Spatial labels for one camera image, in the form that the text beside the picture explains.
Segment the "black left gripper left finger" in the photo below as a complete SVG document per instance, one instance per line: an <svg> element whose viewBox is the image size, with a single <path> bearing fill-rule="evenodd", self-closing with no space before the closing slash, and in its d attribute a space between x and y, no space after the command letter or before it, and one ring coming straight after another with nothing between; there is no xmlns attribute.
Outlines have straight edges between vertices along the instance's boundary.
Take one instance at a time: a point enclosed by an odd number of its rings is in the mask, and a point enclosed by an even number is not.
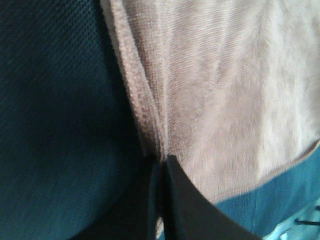
<svg viewBox="0 0 320 240"><path fill-rule="evenodd" d="M73 240L155 240L160 164L151 154L119 200Z"/></svg>

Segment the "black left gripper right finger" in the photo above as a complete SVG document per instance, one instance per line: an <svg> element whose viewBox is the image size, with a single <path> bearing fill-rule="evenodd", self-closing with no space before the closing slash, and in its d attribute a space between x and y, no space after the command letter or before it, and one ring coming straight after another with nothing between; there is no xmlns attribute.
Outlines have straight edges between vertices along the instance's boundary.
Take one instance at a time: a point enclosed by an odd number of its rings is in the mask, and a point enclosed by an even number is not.
<svg viewBox="0 0 320 240"><path fill-rule="evenodd" d="M255 239L254 234L228 218L197 190L176 156L167 156L162 180L166 240Z"/></svg>

